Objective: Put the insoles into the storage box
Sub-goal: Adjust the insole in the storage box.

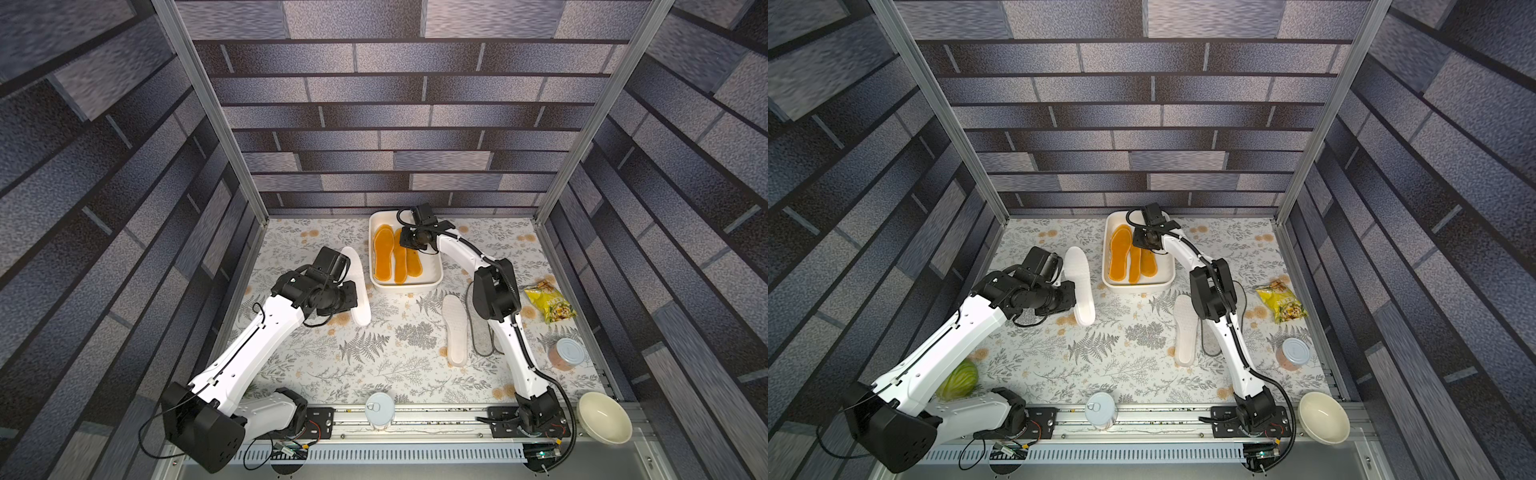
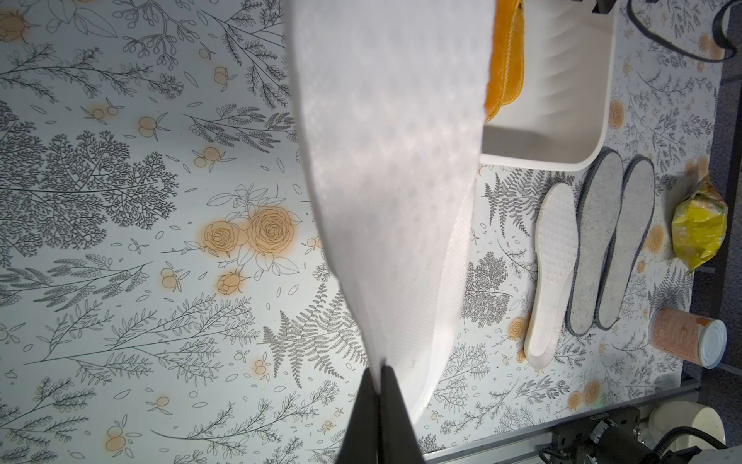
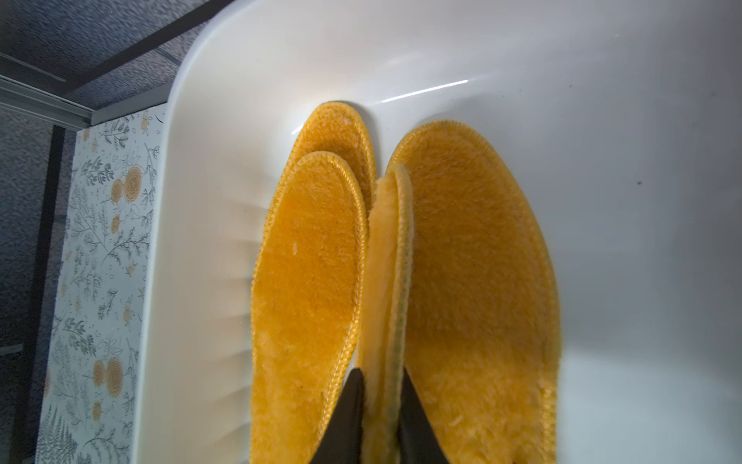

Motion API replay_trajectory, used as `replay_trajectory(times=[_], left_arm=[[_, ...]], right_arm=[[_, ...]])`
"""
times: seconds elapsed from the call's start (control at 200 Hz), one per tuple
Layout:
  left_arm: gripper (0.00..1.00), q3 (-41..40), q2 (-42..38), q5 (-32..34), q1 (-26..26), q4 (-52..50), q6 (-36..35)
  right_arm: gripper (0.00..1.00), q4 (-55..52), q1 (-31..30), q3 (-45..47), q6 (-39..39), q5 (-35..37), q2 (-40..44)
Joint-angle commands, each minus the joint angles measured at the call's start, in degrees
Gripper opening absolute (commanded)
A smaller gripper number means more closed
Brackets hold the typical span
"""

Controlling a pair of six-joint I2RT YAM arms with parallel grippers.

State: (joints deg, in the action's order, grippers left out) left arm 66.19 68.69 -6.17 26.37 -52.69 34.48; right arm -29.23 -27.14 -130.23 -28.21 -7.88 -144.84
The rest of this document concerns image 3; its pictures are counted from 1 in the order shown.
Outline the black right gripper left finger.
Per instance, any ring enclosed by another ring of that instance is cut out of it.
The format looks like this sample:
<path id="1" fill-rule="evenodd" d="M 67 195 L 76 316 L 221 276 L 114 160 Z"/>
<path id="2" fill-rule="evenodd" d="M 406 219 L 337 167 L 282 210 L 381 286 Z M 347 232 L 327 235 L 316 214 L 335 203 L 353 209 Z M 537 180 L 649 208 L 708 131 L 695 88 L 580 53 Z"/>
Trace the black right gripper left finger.
<path id="1" fill-rule="evenodd" d="M 350 371 L 328 427 L 310 464 L 361 462 L 364 379 L 359 368 Z"/>

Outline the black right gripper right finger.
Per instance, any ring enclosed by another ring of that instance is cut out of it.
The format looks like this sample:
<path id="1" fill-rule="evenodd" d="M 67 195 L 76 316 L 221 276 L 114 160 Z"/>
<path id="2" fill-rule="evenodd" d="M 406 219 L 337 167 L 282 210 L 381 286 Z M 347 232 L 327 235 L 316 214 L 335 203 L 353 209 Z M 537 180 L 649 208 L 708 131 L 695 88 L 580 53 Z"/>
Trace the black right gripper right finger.
<path id="1" fill-rule="evenodd" d="M 404 370 L 397 442 L 402 464 L 448 464 L 407 370 Z"/>

